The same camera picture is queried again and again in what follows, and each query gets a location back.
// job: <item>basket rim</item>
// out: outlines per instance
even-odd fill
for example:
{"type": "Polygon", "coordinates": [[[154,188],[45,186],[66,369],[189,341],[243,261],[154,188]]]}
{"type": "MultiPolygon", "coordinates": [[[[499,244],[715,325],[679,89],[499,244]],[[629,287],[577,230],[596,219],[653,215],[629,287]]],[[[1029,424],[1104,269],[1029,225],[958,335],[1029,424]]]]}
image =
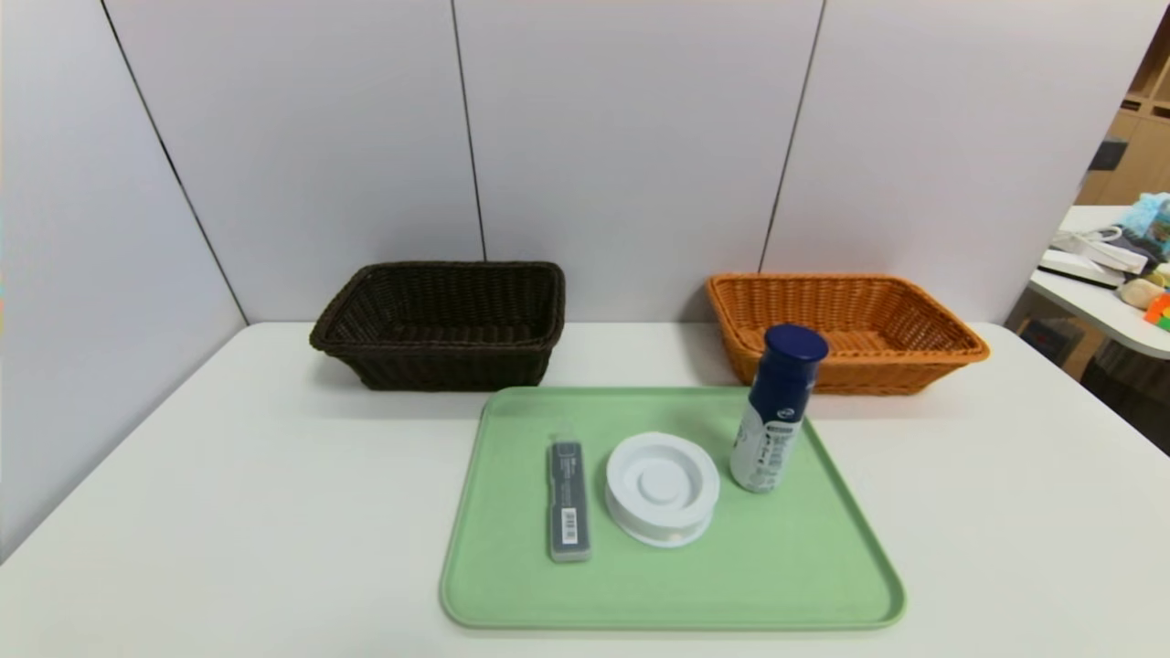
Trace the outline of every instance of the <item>basket rim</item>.
{"type": "Polygon", "coordinates": [[[878,274],[878,273],[727,273],[716,274],[707,280],[707,296],[711,301],[711,306],[715,307],[715,315],[718,316],[720,327],[723,331],[723,338],[732,344],[737,350],[745,351],[749,354],[763,354],[749,347],[739,337],[736,327],[732,324],[730,318],[730,313],[724,303],[724,296],[718,290],[720,283],[724,281],[737,281],[737,280],[782,280],[782,281],[797,281],[797,280],[866,280],[866,281],[892,281],[901,286],[906,286],[911,292],[917,294],[923,301],[925,301],[936,311],[940,311],[951,324],[958,327],[963,334],[970,338],[975,347],[961,348],[954,350],[847,350],[830,352],[828,357],[825,358],[825,363],[834,364],[849,364],[849,365],[890,365],[897,364],[962,364],[966,365],[970,363],[977,363],[979,361],[986,359],[991,356],[991,348],[987,343],[979,337],[978,334],[971,330],[965,322],[958,318],[950,309],[944,307],[938,300],[934,299],[928,294],[922,287],[903,279],[901,276],[894,276],[892,274],[878,274]]]}
{"type": "Polygon", "coordinates": [[[309,343],[330,356],[367,356],[393,354],[398,356],[455,356],[460,354],[534,354],[551,350],[560,340],[565,325],[565,273],[549,261],[393,261],[366,265],[359,268],[330,300],[309,334],[309,343]],[[534,269],[552,275],[552,325],[544,335],[510,343],[480,343],[473,341],[402,341],[371,343],[329,338],[328,334],[344,314],[353,294],[372,272],[385,269],[534,269]]]}

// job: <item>toy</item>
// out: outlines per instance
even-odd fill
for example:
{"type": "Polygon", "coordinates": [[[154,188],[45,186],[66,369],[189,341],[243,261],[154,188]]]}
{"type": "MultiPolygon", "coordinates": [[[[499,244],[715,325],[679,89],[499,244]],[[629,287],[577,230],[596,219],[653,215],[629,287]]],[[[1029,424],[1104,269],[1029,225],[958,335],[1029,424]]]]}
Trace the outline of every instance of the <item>toy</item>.
{"type": "Polygon", "coordinates": [[[1145,321],[1170,331],[1170,294],[1163,294],[1150,303],[1145,311],[1145,321]]]}

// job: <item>barcode label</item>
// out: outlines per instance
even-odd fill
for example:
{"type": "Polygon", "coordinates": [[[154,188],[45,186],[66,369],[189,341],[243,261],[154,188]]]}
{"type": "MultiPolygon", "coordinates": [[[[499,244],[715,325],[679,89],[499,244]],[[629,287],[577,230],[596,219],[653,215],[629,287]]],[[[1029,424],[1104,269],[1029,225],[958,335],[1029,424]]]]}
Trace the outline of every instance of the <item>barcode label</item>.
{"type": "Polygon", "coordinates": [[[560,543],[577,543],[577,508],[566,507],[560,510],[560,543]]]}

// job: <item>desk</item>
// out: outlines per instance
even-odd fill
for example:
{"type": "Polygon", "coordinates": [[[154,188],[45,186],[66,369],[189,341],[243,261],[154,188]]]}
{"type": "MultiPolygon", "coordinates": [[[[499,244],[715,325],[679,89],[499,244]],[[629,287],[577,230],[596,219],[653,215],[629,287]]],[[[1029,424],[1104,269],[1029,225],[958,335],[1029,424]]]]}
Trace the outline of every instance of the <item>desk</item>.
{"type": "MultiPolygon", "coordinates": [[[[1073,206],[1060,227],[1065,231],[1092,231],[1110,226],[1128,208],[1073,206]]],[[[1122,345],[1145,356],[1170,359],[1170,331],[1142,320],[1144,314],[1122,302],[1113,290],[1039,269],[1032,273],[1028,288],[1122,345]]]]}
{"type": "MultiPolygon", "coordinates": [[[[1006,329],[973,328],[992,357],[921,395],[810,407],[906,585],[888,629],[462,629],[439,575],[487,396],[367,391],[309,324],[271,323],[0,566],[0,656],[1165,656],[1170,460],[1006,329]]],[[[569,324],[545,378],[734,383],[706,324],[569,324]]]]}

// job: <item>green tray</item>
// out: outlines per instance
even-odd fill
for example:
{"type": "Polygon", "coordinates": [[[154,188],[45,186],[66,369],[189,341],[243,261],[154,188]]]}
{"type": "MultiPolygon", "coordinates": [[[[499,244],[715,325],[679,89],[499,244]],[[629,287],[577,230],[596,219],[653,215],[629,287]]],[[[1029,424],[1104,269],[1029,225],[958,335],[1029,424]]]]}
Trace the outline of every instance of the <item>green tray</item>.
{"type": "Polygon", "coordinates": [[[518,629],[873,629],[906,594],[805,421],[780,486],[739,488],[728,458],[748,389],[508,389],[488,400],[440,585],[466,626],[518,629]],[[549,557],[551,434],[571,427],[590,482],[593,556],[549,557]],[[668,432],[723,475],[707,533],[660,549],[605,508],[605,460],[622,439],[668,432]]]}

